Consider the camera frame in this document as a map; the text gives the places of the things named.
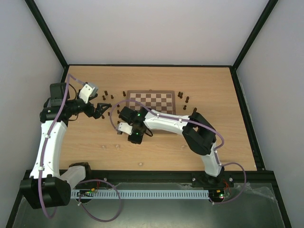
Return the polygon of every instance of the wooden surface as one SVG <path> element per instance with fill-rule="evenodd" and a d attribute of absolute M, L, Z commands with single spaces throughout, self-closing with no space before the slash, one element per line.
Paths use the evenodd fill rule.
<path fill-rule="evenodd" d="M 190 115 L 194 107 L 225 138 L 218 154 L 222 163 L 238 162 L 245 170 L 256 170 L 242 114 L 238 105 L 228 68 L 209 67 L 133 67 L 133 66 L 70 66 L 69 73 L 76 78 L 99 86 L 94 104 L 115 104 L 127 90 L 174 90 L 184 93 L 176 99 L 176 114 Z M 71 80 L 78 90 L 81 86 Z M 104 90 L 109 95 L 102 100 Z M 187 110 L 183 110 L 189 96 Z M 94 170 L 204 170 L 200 156 L 192 152 L 180 135 L 159 134 L 144 137 L 141 145 L 127 141 L 127 135 L 117 135 L 105 113 L 105 119 L 95 120 L 80 114 L 69 122 L 63 140 L 60 168 L 75 162 L 89 162 Z M 117 123 L 118 114 L 113 115 Z M 240 170 L 232 165 L 226 170 Z"/>

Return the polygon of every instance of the white plastic part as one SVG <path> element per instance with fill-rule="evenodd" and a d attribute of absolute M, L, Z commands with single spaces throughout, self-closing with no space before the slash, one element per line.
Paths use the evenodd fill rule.
<path fill-rule="evenodd" d="M 42 146 L 44 140 L 46 139 L 45 135 L 47 135 L 49 127 L 53 123 L 52 120 L 46 121 L 41 124 L 41 140 L 38 155 L 36 158 L 36 162 L 30 176 L 33 176 L 34 179 L 38 179 L 39 169 L 40 168 L 40 157 L 42 152 Z M 43 160 L 43 168 L 42 178 L 47 177 L 47 175 L 51 174 L 53 177 L 59 177 L 59 158 L 61 152 L 61 144 L 66 133 L 67 126 L 64 122 L 55 123 L 51 134 L 49 135 L 49 139 L 47 141 L 46 150 L 44 153 Z"/>
<path fill-rule="evenodd" d="M 89 97 L 95 96 L 98 91 L 98 87 L 93 83 L 85 84 L 79 92 L 79 98 L 82 99 L 86 104 L 89 101 Z"/>
<path fill-rule="evenodd" d="M 213 177 L 217 177 L 222 169 L 222 167 L 217 163 L 217 160 L 215 158 L 215 143 L 211 147 L 211 153 L 208 155 L 201 156 L 201 159 L 204 162 L 205 165 L 205 172 Z"/>
<path fill-rule="evenodd" d="M 172 115 L 172 114 L 166 114 L 166 113 L 160 113 L 155 110 L 151 110 L 152 112 L 159 114 L 159 115 L 165 115 L 177 118 L 179 120 L 181 119 L 189 119 L 188 115 Z M 179 120 L 170 120 L 161 118 L 158 116 L 155 116 L 151 114 L 150 112 L 147 113 L 145 116 L 145 121 L 143 122 L 149 129 L 157 129 L 157 130 L 164 130 L 168 132 L 173 132 L 176 134 L 182 135 L 183 127 L 187 125 L 187 122 L 181 122 Z"/>
<path fill-rule="evenodd" d="M 132 134 L 132 126 L 127 123 L 119 123 L 118 130 L 127 133 L 128 135 Z"/>
<path fill-rule="evenodd" d="M 84 166 L 72 166 L 68 168 L 68 170 L 60 176 L 60 179 L 63 181 L 67 181 L 73 189 L 80 181 L 86 178 L 86 169 Z"/>

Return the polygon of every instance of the black frame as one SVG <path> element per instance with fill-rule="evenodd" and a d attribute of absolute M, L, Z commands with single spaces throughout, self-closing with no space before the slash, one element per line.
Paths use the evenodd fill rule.
<path fill-rule="evenodd" d="M 246 131 L 248 134 L 252 154 L 256 163 L 257 171 L 246 171 L 247 181 L 251 183 L 271 183 L 275 197 L 277 199 L 282 219 L 284 221 L 285 227 L 291 227 L 283 199 L 278 188 L 278 184 L 276 181 L 276 177 L 273 171 L 267 171 L 265 169 L 265 165 L 263 162 L 262 154 L 260 152 L 257 138 L 253 129 L 253 125 L 251 122 L 251 118 L 247 109 L 247 104 L 245 102 L 245 98 L 243 95 L 242 88 L 240 86 L 240 82 L 237 75 L 237 69 L 240 66 L 241 62 L 243 61 L 245 55 L 249 51 L 251 45 L 255 41 L 256 37 L 258 36 L 260 30 L 262 29 L 263 25 L 265 24 L 267 18 L 271 14 L 272 10 L 274 9 L 278 0 L 269 0 L 267 5 L 265 6 L 261 16 L 259 17 L 257 23 L 255 24 L 252 32 L 250 33 L 247 41 L 245 42 L 241 52 L 239 53 L 235 63 L 230 65 L 130 65 L 130 64 L 68 64 L 62 55 L 53 35 L 51 34 L 45 20 L 43 19 L 37 5 L 35 4 L 34 0 L 25 0 L 26 4 L 28 5 L 30 11 L 32 12 L 33 16 L 35 17 L 38 25 L 40 26 L 42 32 L 44 33 L 46 39 L 50 43 L 53 51 L 55 52 L 59 62 L 61 63 L 64 72 L 61 78 L 61 82 L 64 82 L 69 70 L 69 66 L 118 66 L 118 67 L 229 67 L 231 72 L 231 77 L 234 83 L 234 87 L 236 90 L 240 110 L 242 112 L 244 124 L 246 127 Z M 107 178 L 107 180 L 113 184 L 117 184 L 120 182 L 162 182 L 162 183 L 192 183 L 194 187 L 203 187 L 202 184 L 197 182 L 193 182 L 192 179 L 198 175 L 201 175 L 200 171 L 92 171 L 93 176 L 95 178 Z M 27 170 L 25 173 L 24 178 L 29 177 L 30 170 Z M 233 178 L 234 182 L 244 182 L 244 174 L 242 171 L 224 171 L 224 175 L 226 179 L 229 177 Z M 11 211 L 7 228 L 13 226 L 16 214 L 18 212 L 18 208 L 22 199 L 22 194 L 19 191 L 17 194 L 17 198 L 15 200 L 13 209 Z"/>

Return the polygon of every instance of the wire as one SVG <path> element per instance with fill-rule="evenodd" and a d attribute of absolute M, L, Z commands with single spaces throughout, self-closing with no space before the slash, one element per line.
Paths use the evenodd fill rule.
<path fill-rule="evenodd" d="M 73 78 L 74 80 L 77 80 L 75 77 L 73 77 L 71 74 L 68 74 L 67 75 L 67 80 L 66 80 L 66 88 L 65 88 L 65 93 L 64 93 L 64 96 L 63 96 L 63 99 L 62 99 L 62 103 L 61 103 L 61 106 L 59 108 L 59 111 L 55 117 L 55 119 L 53 120 L 51 126 L 49 127 L 48 129 L 48 132 L 47 132 L 47 135 L 50 136 L 51 135 L 51 132 L 53 130 L 53 127 L 55 125 L 55 123 L 57 122 L 62 110 L 63 110 L 63 107 L 66 103 L 66 98 L 67 98 L 67 93 L 68 93 L 68 86 L 69 86 L 69 83 L 70 83 L 70 77 Z M 45 151 L 46 151 L 46 147 L 47 147 L 47 142 L 48 142 L 48 138 L 46 137 L 44 139 L 44 142 L 43 142 L 43 145 L 42 145 L 42 149 L 41 149 L 41 156 L 40 156 L 40 167 L 43 167 L 43 160 L 44 160 L 44 154 L 45 154 Z M 38 195 L 39 195 L 39 201 L 40 201 L 40 204 L 41 204 L 41 208 L 43 210 L 43 213 L 44 215 L 49 218 L 49 219 L 52 219 L 56 213 L 56 210 L 57 210 L 57 207 L 54 209 L 54 212 L 53 214 L 49 215 L 48 212 L 47 212 L 47 209 L 46 209 L 46 206 L 44 204 L 44 201 L 43 201 L 43 195 L 42 195 L 42 172 L 43 170 L 39 170 L 39 176 L 38 176 Z"/>
<path fill-rule="evenodd" d="M 223 183 L 226 184 L 226 187 L 224 188 L 224 190 L 228 189 L 230 194 L 231 194 L 231 189 L 230 189 L 230 186 L 229 184 L 227 183 L 227 181 L 225 179 L 223 179 Z"/>
<path fill-rule="evenodd" d="M 69 86 L 70 86 L 70 87 L 72 87 L 72 88 L 73 88 L 73 90 L 75 91 L 75 97 L 74 97 L 74 99 L 73 99 L 73 100 L 76 100 L 76 98 L 77 98 L 77 91 L 76 91 L 75 87 L 74 87 L 74 86 L 72 86 L 71 84 L 69 84 Z"/>
<path fill-rule="evenodd" d="M 85 83 L 83 81 L 80 81 L 79 79 L 75 78 L 73 75 L 69 74 L 69 76 L 74 79 L 76 82 L 78 82 L 79 84 L 82 84 L 83 86 L 85 85 Z"/>
<path fill-rule="evenodd" d="M 74 120 L 70 120 L 70 119 L 69 119 L 69 121 L 75 121 L 75 120 L 77 120 L 77 119 L 78 119 L 78 116 L 79 116 L 79 113 L 77 113 L 76 119 L 74 119 Z"/>
<path fill-rule="evenodd" d="M 139 104 L 141 107 L 143 107 L 144 109 L 146 109 L 149 113 L 151 113 L 152 115 L 155 115 L 157 116 L 156 113 L 152 112 L 149 108 L 147 108 L 146 106 L 144 106 L 142 103 L 138 102 L 138 101 L 135 101 L 135 100 L 132 100 L 132 99 L 128 99 L 128 100 L 122 100 L 120 102 L 118 102 L 117 104 L 113 105 L 111 111 L 110 111 L 110 122 L 111 122 L 111 125 L 113 126 L 113 128 L 119 132 L 118 128 L 115 127 L 114 123 L 113 123 L 113 120 L 112 120 L 112 113 L 114 111 L 114 109 L 120 104 L 120 103 L 123 103 L 123 102 L 135 102 L 137 104 Z M 182 121 L 182 122 L 188 122 L 188 123 L 191 123 L 191 124 L 195 124 L 195 125 L 198 125 L 200 127 L 203 127 L 203 128 L 206 128 L 207 130 L 213 132 L 214 134 L 216 134 L 220 139 L 221 139 L 221 144 L 217 147 L 214 148 L 214 150 L 216 151 L 217 149 L 221 148 L 223 145 L 224 145 L 224 138 L 223 136 L 217 132 L 216 130 L 214 130 L 213 128 L 211 127 L 208 127 L 204 124 L 201 124 L 201 123 L 198 123 L 196 121 L 192 121 L 192 120 L 186 120 L 186 119 L 181 119 L 181 118 L 176 118 L 176 117 L 171 117 L 171 116 L 166 116 L 166 115 L 159 115 L 159 117 L 161 118 L 165 118 L 165 119 L 169 119 L 169 120 L 176 120 L 176 121 Z"/>
<path fill-rule="evenodd" d="M 92 219 L 98 221 L 98 222 L 111 222 L 113 220 L 115 220 L 119 215 L 120 213 L 122 212 L 122 199 L 120 198 L 120 194 L 117 190 L 117 188 L 113 185 L 113 184 L 110 184 L 109 182 L 105 181 L 105 180 L 99 180 L 99 179 L 94 179 L 94 180 L 84 180 L 84 181 L 81 181 L 79 182 L 78 184 L 83 184 L 83 183 L 88 183 L 88 182 L 93 182 L 93 181 L 97 181 L 97 183 L 99 182 L 103 182 L 103 183 L 106 183 L 107 185 L 111 186 L 115 191 L 116 191 L 116 194 L 118 196 L 118 199 L 119 199 L 119 206 L 118 206 L 118 210 L 117 210 L 117 213 L 114 215 L 113 218 L 111 219 L 108 219 L 108 220 L 103 220 L 103 219 L 99 219 L 99 218 L 96 218 L 95 216 L 93 216 L 85 207 L 84 205 L 81 203 L 81 197 L 83 196 L 83 194 L 81 194 L 78 198 L 78 203 L 82 206 L 82 208 L 85 210 L 85 212 L 88 214 L 88 216 L 90 216 Z"/>
<path fill-rule="evenodd" d="M 149 137 L 152 137 L 152 136 L 153 136 L 152 131 L 151 131 L 149 128 L 147 128 L 147 131 L 145 131 L 145 134 L 146 134 L 147 136 L 149 136 Z"/>

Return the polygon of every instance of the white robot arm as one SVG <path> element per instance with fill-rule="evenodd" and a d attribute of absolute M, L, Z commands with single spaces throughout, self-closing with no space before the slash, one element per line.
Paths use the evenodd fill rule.
<path fill-rule="evenodd" d="M 151 110 L 151 112 L 148 112 L 144 108 L 137 112 L 124 107 L 119 117 L 126 121 L 126 123 L 120 123 L 118 130 L 128 134 L 128 140 L 137 144 L 141 144 L 143 135 L 147 129 L 165 130 L 183 135 L 190 149 L 201 156 L 205 165 L 205 172 L 213 177 L 220 175 L 223 167 L 216 160 L 215 153 L 217 151 L 214 149 L 216 147 L 215 134 L 199 126 L 197 126 L 198 129 L 196 131 L 193 129 L 196 126 L 182 121 L 193 119 L 198 123 L 213 128 L 207 120 L 197 112 L 194 112 L 191 116 L 164 114 L 155 110 Z"/>
<path fill-rule="evenodd" d="M 88 117 L 98 119 L 111 106 L 110 104 L 98 103 L 95 108 L 90 100 L 97 97 L 98 87 L 92 83 L 85 83 L 77 94 L 77 99 L 65 101 L 63 110 L 52 132 L 48 135 L 50 126 L 63 102 L 65 88 L 66 83 L 56 83 L 50 86 L 51 97 L 40 113 L 41 140 L 37 159 L 29 179 L 22 180 L 20 183 L 21 192 L 34 209 L 41 207 L 37 190 L 40 170 L 42 170 L 43 197 L 46 207 L 67 205 L 70 200 L 71 189 L 86 177 L 87 163 L 74 164 L 63 175 L 60 176 L 59 174 L 61 145 L 69 118 L 83 112 Z M 40 158 L 46 138 L 48 139 L 44 149 L 43 165 L 40 166 Z"/>

